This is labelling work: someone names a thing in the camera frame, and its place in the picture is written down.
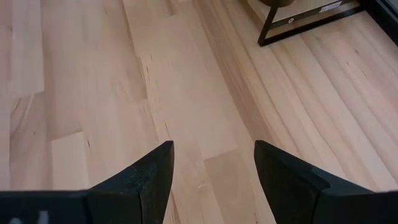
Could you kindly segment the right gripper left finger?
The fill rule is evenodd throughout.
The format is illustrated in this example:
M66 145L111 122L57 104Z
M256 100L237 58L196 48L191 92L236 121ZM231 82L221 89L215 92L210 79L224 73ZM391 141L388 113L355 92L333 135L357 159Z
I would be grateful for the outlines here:
M162 224L173 175L166 141L89 189L0 191L0 224Z

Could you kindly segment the wooden shelf black frame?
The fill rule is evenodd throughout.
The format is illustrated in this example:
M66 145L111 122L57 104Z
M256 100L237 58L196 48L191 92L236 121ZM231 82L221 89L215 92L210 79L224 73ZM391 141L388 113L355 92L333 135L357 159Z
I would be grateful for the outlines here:
M359 0L295 0L286 7L266 6L259 0L243 3L260 30L261 47L363 11Z

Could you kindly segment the dark green speckled mug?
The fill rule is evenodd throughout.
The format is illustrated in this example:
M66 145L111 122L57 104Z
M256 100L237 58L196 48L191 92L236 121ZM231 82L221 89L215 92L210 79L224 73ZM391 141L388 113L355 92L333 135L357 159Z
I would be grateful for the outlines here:
M291 5L295 0L259 0L261 3L266 6L277 6L277 7L286 7Z

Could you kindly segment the black aluminium rig frame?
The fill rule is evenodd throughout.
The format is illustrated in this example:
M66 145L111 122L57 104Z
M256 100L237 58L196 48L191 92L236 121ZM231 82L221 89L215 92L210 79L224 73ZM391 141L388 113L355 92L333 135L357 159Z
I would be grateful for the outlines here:
M398 0L359 0L359 3L398 46Z

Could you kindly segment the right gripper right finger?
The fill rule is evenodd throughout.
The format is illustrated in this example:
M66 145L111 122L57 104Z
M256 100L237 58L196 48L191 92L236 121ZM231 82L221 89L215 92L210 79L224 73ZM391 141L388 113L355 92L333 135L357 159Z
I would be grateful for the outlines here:
M277 224L398 224L398 190L373 192L263 140L254 160Z

